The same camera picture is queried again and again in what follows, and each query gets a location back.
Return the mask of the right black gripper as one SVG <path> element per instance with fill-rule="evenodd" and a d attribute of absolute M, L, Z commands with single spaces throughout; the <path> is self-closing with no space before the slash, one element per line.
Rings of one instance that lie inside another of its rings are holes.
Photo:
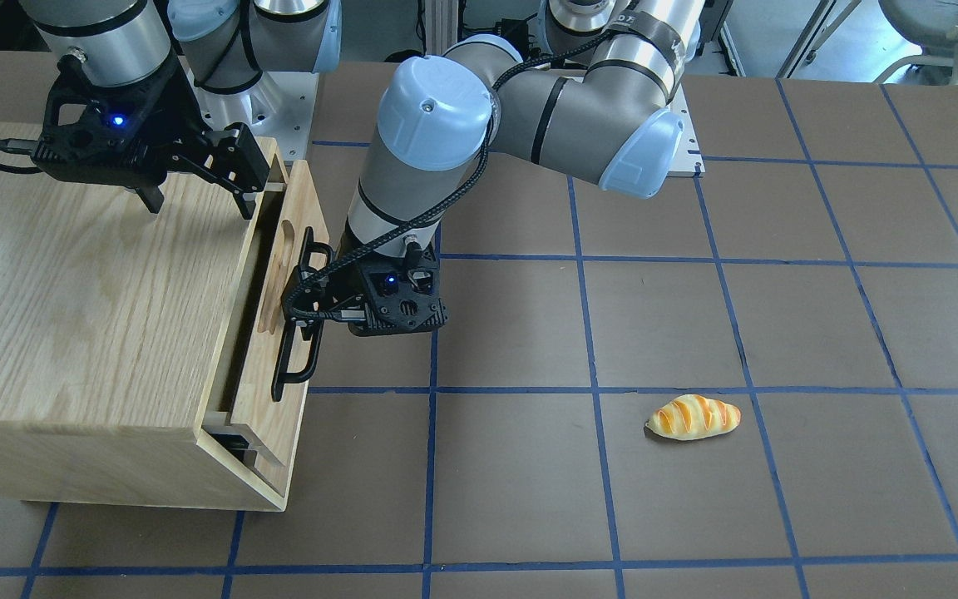
<path fill-rule="evenodd" d="M 270 166 L 246 124 L 208 130 L 181 62 L 170 51 L 149 76 L 99 87 L 79 58 L 62 57 L 48 94 L 34 166 L 57 181 L 135 187 L 152 215 L 165 197 L 169 170 L 224 187 L 245 220 Z"/>

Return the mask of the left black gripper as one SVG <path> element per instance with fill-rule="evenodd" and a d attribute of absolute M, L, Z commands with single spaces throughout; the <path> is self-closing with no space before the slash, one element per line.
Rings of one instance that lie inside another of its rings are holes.
<path fill-rule="evenodd" d="M 307 280 L 315 268 L 296 265 L 281 296 L 283 319 L 309 326 L 319 321 L 348 323 L 358 337 L 394 336 L 440 329 L 448 321 L 440 296 L 440 261 L 432 246 L 412 247 L 402 258 L 370 253 L 329 278 Z"/>

